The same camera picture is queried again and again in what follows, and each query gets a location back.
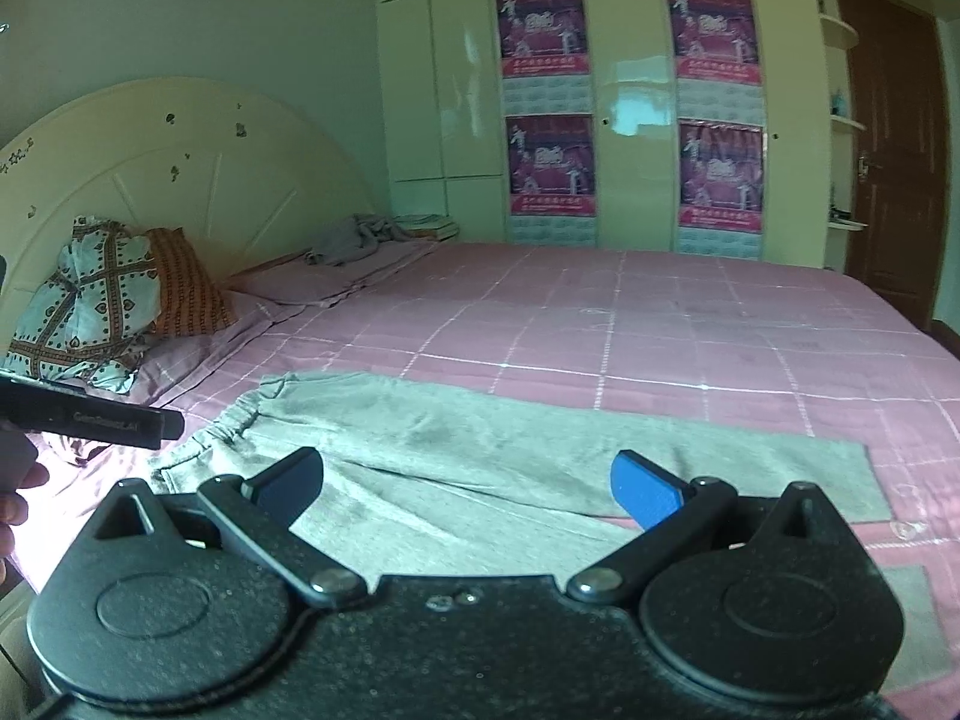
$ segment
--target patterned pillowcase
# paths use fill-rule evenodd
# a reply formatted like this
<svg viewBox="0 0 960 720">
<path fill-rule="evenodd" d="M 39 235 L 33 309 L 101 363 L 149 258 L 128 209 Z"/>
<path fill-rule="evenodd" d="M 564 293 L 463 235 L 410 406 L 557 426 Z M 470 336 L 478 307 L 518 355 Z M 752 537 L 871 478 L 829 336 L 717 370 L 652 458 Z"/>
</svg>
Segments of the patterned pillowcase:
<svg viewBox="0 0 960 720">
<path fill-rule="evenodd" d="M 142 236 L 116 221 L 74 220 L 56 272 L 21 314 L 4 366 L 127 392 L 160 312 L 160 279 Z"/>
<path fill-rule="evenodd" d="M 160 274 L 160 338 L 208 336 L 236 322 L 229 300 L 210 280 L 184 230 L 147 230 L 150 251 Z"/>
</svg>

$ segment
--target pink poster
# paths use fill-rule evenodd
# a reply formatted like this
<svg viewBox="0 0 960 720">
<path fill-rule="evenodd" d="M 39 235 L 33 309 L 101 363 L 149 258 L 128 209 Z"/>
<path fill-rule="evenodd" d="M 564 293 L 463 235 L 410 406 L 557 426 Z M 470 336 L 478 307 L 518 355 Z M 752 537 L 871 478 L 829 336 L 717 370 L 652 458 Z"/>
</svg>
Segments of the pink poster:
<svg viewBox="0 0 960 720">
<path fill-rule="evenodd" d="M 763 130 L 680 122 L 680 224 L 760 232 Z"/>
<path fill-rule="evenodd" d="M 667 0 L 678 79 L 761 84 L 751 0 Z"/>
<path fill-rule="evenodd" d="M 504 79 L 590 72 L 584 0 L 496 0 Z"/>
<path fill-rule="evenodd" d="M 507 117 L 514 215 L 593 217 L 592 116 Z"/>
</svg>

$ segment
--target wall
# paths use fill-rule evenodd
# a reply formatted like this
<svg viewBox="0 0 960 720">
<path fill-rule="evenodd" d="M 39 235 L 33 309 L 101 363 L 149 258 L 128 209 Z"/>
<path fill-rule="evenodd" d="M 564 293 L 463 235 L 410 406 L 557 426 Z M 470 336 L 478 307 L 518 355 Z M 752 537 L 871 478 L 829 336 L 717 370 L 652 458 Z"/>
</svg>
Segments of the wall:
<svg viewBox="0 0 960 720">
<path fill-rule="evenodd" d="M 947 322 L 960 333 L 960 20 L 937 22 L 947 81 L 950 126 L 949 216 L 947 247 L 940 270 L 940 289 L 933 311 L 935 319 Z"/>
<path fill-rule="evenodd" d="M 3 143 L 106 86 L 203 76 L 299 109 L 386 207 L 376 0 L 1 0 L 0 22 Z"/>
<path fill-rule="evenodd" d="M 504 240 L 507 181 L 493 0 L 379 0 L 395 213 L 450 213 Z M 584 0 L 596 116 L 599 244 L 669 250 L 678 204 L 665 0 Z M 766 74 L 763 258 L 822 266 L 829 86 L 816 0 L 754 0 Z"/>
</svg>

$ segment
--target pink bedsheet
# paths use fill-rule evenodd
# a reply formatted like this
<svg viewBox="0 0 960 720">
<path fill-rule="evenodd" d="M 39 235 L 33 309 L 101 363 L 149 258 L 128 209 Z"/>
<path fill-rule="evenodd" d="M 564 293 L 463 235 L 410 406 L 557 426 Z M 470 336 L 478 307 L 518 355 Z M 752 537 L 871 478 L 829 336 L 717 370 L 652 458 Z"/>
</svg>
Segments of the pink bedsheet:
<svg viewBox="0 0 960 720">
<path fill-rule="evenodd" d="M 862 442 L 895 521 L 856 526 L 880 564 L 923 565 L 960 650 L 960 362 L 829 271 L 653 252 L 447 245 L 332 309 L 275 325 L 172 404 L 188 432 L 261 376 L 371 370 L 585 409 Z M 138 450 L 52 465 L 17 558 L 43 584 Z M 896 696 L 947 720 L 960 672 Z"/>
</svg>

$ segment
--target bed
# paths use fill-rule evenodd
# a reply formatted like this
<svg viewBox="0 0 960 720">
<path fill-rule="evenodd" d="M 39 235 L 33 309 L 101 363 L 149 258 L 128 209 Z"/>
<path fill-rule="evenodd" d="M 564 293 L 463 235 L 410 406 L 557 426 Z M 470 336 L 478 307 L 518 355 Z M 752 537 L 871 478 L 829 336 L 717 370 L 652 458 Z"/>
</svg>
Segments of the bed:
<svg viewBox="0 0 960 720">
<path fill-rule="evenodd" d="M 157 124 L 127 149 L 143 121 Z M 74 143 L 91 127 L 112 139 L 109 148 L 90 146 L 66 164 L 51 153 L 58 133 Z M 107 90 L 51 114 L 20 141 L 28 139 L 28 157 L 0 175 L 4 202 L 22 205 L 0 230 L 0 251 L 14 252 L 0 300 L 5 333 L 76 210 L 190 225 L 223 276 L 299 250 L 308 228 L 371 208 L 332 142 L 275 103 L 213 82 Z M 191 164 L 206 154 L 210 166 L 192 184 L 181 184 L 183 172 L 170 178 L 185 153 Z M 161 185 L 167 205 L 152 189 Z M 238 205 L 224 205 L 227 196 Z M 856 533 L 881 566 L 925 567 L 952 658 L 960 648 L 960 362 L 845 276 L 659 252 L 441 245 L 335 306 L 288 307 L 152 402 L 181 410 L 189 435 L 262 376 L 298 370 L 369 370 L 579 409 L 861 442 L 894 519 Z M 107 447 L 81 469 L 49 448 L 53 478 L 30 494 L 32 518 L 17 533 L 16 561 L 35 586 L 142 460 L 141 450 Z M 893 698 L 907 717 L 947 720 L 960 707 L 960 670 L 954 662 L 949 675 Z"/>
</svg>

